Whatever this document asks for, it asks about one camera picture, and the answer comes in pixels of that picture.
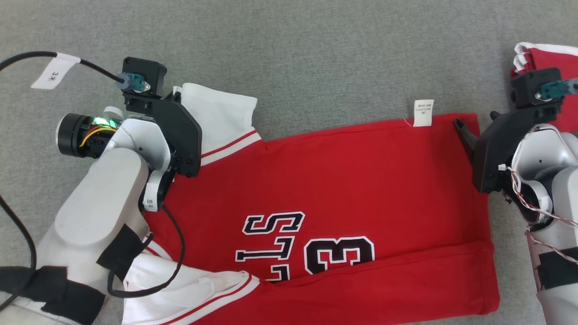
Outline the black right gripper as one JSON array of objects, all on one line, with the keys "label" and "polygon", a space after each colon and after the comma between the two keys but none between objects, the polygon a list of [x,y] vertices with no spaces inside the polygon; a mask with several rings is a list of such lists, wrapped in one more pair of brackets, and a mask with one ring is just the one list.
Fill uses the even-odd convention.
[{"label": "black right gripper", "polygon": [[472,158],[473,184],[480,193],[498,191],[502,186],[499,165],[506,164],[524,136],[537,124],[549,123],[561,112],[560,103],[551,103],[501,114],[479,138],[461,119],[454,127],[468,158]]}]

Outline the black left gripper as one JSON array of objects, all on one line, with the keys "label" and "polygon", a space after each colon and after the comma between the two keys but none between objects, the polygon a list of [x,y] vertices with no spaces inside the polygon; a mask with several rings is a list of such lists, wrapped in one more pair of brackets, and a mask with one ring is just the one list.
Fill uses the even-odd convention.
[{"label": "black left gripper", "polygon": [[123,97],[128,111],[150,117],[160,127],[169,146],[169,156],[175,160],[176,172],[196,177],[201,163],[202,130],[182,105],[182,92],[173,90],[163,98],[124,92]]}]

